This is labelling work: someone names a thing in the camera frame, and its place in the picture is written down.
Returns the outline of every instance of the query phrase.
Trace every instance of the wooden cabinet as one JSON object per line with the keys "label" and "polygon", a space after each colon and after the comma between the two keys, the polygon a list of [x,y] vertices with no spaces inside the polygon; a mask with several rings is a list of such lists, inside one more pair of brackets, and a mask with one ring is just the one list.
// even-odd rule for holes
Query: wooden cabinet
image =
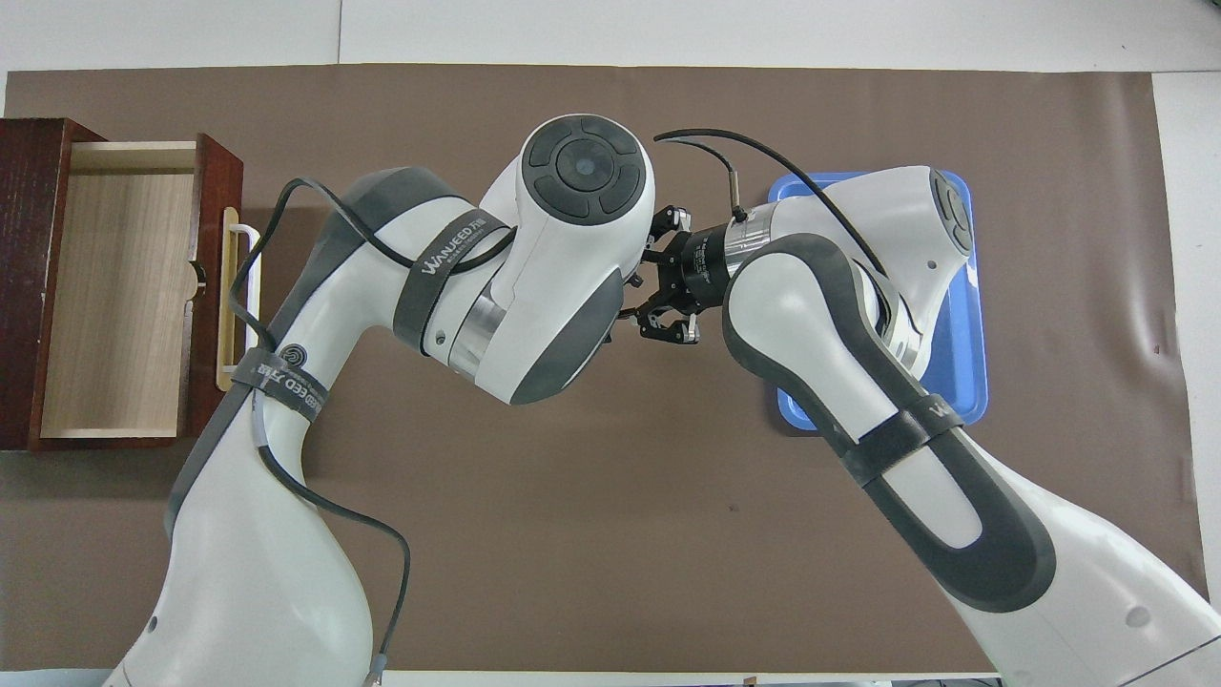
{"label": "wooden cabinet", "polygon": [[199,434],[222,397],[221,223],[241,196],[242,161],[205,134],[0,120],[0,449]]}

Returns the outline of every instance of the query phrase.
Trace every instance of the blue tray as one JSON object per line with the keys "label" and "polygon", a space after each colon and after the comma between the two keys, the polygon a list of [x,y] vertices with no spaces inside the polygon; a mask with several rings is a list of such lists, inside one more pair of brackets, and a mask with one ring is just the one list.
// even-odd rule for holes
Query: blue tray
{"label": "blue tray", "polygon": [[[836,181],[852,178],[864,172],[814,172],[811,178],[819,188],[825,188]],[[941,170],[962,194],[972,225],[974,215],[971,210],[971,189],[962,178]],[[790,195],[810,195],[810,189],[796,174],[783,176],[772,184],[768,201]],[[921,383],[943,399],[960,415],[963,422],[972,425],[983,417],[988,410],[988,369],[984,356],[984,323],[979,309],[979,278],[977,261],[979,242],[967,257],[967,264],[950,281],[950,288],[937,315],[937,329],[933,332],[933,354],[928,370]],[[813,432],[817,428],[810,422],[801,406],[783,390],[777,390],[780,415],[797,430]]]}

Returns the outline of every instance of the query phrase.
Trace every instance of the cable strap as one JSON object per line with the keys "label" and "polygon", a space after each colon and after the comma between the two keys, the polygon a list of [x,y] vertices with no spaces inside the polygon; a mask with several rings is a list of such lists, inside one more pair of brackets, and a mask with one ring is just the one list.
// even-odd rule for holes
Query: cable strap
{"label": "cable strap", "polygon": [[488,233],[508,226],[486,210],[468,210],[437,233],[411,265],[407,283],[394,308],[394,334],[408,347],[424,353],[424,329],[441,299],[446,281],[458,262]]}
{"label": "cable strap", "polygon": [[247,351],[232,379],[261,390],[310,422],[317,417],[330,395],[321,382],[266,349]]}
{"label": "cable strap", "polygon": [[962,425],[962,419],[945,399],[929,394],[871,430],[841,460],[857,486],[864,487],[937,437]]}

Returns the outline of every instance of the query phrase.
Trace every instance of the brown leather sheet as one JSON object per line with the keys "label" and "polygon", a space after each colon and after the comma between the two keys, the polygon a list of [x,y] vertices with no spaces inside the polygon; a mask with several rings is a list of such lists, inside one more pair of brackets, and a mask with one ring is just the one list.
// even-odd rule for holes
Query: brown leather sheet
{"label": "brown leather sheet", "polygon": [[[991,405],[972,434],[1203,589],[1166,200],[1148,74],[319,66],[13,73],[7,116],[112,140],[215,137],[245,217],[311,174],[424,165],[476,199],[569,111],[641,138],[719,126],[810,170],[932,164],[974,195]],[[783,170],[725,146],[745,200]],[[724,171],[651,145],[662,204],[725,221]],[[324,216],[267,251],[272,311]],[[646,292],[629,293],[629,301]],[[978,671],[988,663],[821,441],[726,354],[614,329],[574,388],[507,408],[370,332],[306,438],[311,484],[399,526],[415,569],[391,667]],[[0,666],[109,666],[148,619],[188,445],[0,456]],[[335,531],[380,627],[392,544]]]}

